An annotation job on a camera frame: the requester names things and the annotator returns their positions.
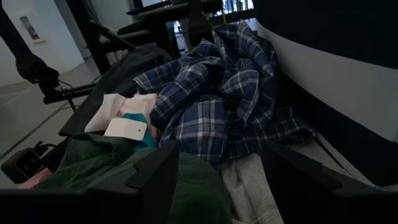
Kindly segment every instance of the pile of clothes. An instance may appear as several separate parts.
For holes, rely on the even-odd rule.
[[[133,79],[137,94],[104,95],[58,170],[37,188],[95,186],[169,139],[181,143],[172,223],[282,223],[256,154],[265,141],[302,142],[313,129],[275,106],[277,57],[244,22],[213,30],[179,60]],[[114,118],[147,124],[142,141],[90,134]]]

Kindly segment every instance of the green sweater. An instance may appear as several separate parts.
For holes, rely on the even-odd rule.
[[[156,149],[133,154],[133,143],[124,138],[77,134],[53,175],[36,188],[84,189],[128,169]],[[231,223],[231,201],[217,172],[206,162],[180,152],[178,178],[170,210],[170,223]]]

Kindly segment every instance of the blue plaid shirt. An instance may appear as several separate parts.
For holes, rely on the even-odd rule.
[[[265,140],[302,141],[312,130],[291,108],[275,106],[277,59],[272,45],[244,22],[213,30],[180,60],[136,77],[140,93],[158,93],[151,123],[182,151],[215,169],[261,148]]]

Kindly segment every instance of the white panel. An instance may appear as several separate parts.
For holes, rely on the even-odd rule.
[[[275,34],[260,23],[257,31],[272,42],[281,69],[297,84],[378,135],[396,140],[398,70],[312,49]]]
[[[132,24],[132,16],[126,14],[130,11],[127,0],[91,0],[91,3],[102,25],[119,30]]]

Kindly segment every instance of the price tag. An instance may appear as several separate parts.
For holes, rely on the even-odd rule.
[[[142,141],[148,124],[127,118],[113,118],[105,131],[104,136],[123,137]]]

